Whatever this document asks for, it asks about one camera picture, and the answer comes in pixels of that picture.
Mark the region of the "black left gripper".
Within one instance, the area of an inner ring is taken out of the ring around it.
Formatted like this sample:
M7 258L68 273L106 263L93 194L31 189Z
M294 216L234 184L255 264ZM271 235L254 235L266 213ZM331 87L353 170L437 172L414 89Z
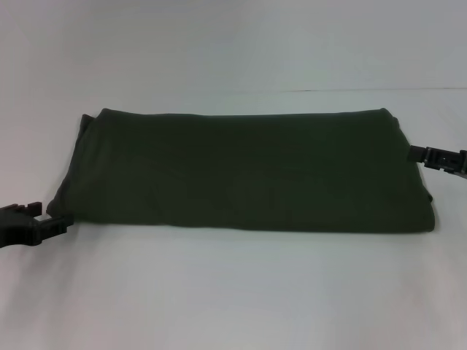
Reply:
M41 236L59 236L74 224L72 215L52 217L42 221L42 203L12 204L0 208L0 249L6 246L41 244Z

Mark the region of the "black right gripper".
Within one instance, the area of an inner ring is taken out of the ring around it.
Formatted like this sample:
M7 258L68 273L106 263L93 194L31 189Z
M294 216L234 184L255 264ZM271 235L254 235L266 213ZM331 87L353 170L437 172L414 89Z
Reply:
M407 160L423 163L426 168L442 170L456 176L467 176L467 151L451 152L431 147L411 145Z

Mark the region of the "dark green t-shirt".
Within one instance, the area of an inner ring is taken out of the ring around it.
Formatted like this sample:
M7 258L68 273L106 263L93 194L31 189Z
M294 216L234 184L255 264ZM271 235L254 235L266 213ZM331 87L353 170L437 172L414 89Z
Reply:
M431 196L386 109L84 116L52 217L122 225L424 233Z

